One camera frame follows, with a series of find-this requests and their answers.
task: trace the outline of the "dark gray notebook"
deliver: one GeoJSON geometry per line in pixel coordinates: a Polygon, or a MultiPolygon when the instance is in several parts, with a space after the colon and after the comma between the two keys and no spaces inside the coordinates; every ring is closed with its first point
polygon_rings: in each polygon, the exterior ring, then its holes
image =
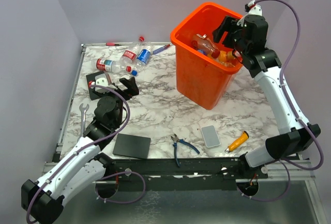
{"type": "Polygon", "coordinates": [[[113,154],[131,157],[144,158],[148,157],[149,145],[151,139],[147,137],[118,134],[113,154]]]}

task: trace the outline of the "marble tabletop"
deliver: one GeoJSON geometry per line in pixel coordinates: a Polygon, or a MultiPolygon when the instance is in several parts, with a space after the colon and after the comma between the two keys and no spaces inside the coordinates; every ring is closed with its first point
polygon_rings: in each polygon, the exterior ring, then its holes
{"type": "MultiPolygon", "coordinates": [[[[90,46],[86,48],[77,89],[74,94],[70,117],[63,139],[61,158],[76,144],[80,133],[81,113],[79,105],[88,103],[86,126],[93,119],[98,100],[91,101],[88,95],[86,75],[96,72],[91,60],[109,58],[118,60],[126,47],[90,46]]],[[[178,145],[178,158],[234,157],[252,151],[262,145],[268,137],[278,135],[274,114],[261,88],[242,68],[227,92],[212,110],[205,110],[176,89],[175,47],[151,57],[148,66],[136,77],[140,90],[138,96],[128,101],[131,118],[121,132],[128,135],[151,138],[148,158],[173,158],[173,141],[170,136],[177,134],[180,139],[192,143],[200,154],[185,145],[178,145]],[[207,148],[201,128],[214,125],[221,145],[207,148]],[[230,154],[224,150],[243,131],[249,139],[230,154]]],[[[119,78],[130,74],[111,74],[112,81],[120,85],[119,78]]],[[[116,137],[103,150],[112,158],[123,158],[112,154],[116,137]]]]}

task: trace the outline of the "bin rim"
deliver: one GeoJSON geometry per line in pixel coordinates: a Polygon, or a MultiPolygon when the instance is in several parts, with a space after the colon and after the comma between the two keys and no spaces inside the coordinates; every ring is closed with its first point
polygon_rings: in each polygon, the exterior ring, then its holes
{"type": "Polygon", "coordinates": [[[176,38],[176,34],[177,32],[185,25],[186,22],[188,22],[193,16],[195,16],[195,14],[197,14],[198,12],[200,12],[202,9],[204,9],[207,6],[214,6],[217,8],[220,8],[224,11],[227,11],[229,14],[232,14],[238,18],[241,18],[242,15],[238,14],[230,9],[227,9],[219,4],[213,3],[213,2],[206,2],[201,4],[197,9],[195,9],[191,14],[189,14],[185,19],[183,19],[183,21],[174,29],[172,30],[171,34],[170,34],[170,41],[171,43],[173,43],[175,46],[181,46],[184,47],[186,50],[194,53],[196,56],[202,58],[203,60],[207,61],[210,63],[210,65],[213,65],[214,67],[216,67],[218,70],[222,71],[223,73],[226,74],[236,74],[238,71],[240,71],[240,69],[242,68],[242,64],[238,63],[236,66],[234,67],[226,67],[221,65],[220,63],[218,63],[217,61],[209,58],[208,56],[203,55],[202,53],[198,52],[197,50],[195,50],[194,48],[192,48],[191,46],[186,45],[185,43],[179,41],[176,38]]]}

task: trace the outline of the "orange bin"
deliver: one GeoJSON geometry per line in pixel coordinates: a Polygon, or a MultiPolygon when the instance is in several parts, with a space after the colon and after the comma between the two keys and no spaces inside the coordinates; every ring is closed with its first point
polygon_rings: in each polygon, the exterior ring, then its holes
{"type": "MultiPolygon", "coordinates": [[[[194,34],[206,34],[211,40],[225,16],[242,16],[215,3],[204,3],[176,27],[170,36],[176,46],[177,90],[203,108],[212,109],[224,94],[242,64],[235,60],[234,67],[226,67],[201,54],[191,46],[194,34]]],[[[220,51],[230,51],[215,44],[220,51]]]]}

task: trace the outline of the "wrench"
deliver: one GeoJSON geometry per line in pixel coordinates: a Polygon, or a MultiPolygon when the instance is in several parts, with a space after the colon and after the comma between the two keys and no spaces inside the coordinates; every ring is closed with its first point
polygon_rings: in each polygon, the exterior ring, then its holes
{"type": "Polygon", "coordinates": [[[80,139],[81,137],[83,137],[83,133],[85,131],[85,121],[86,121],[86,111],[89,108],[89,105],[87,104],[86,107],[83,107],[83,103],[80,104],[79,106],[79,110],[81,111],[81,134],[79,135],[78,139],[80,139]]]}

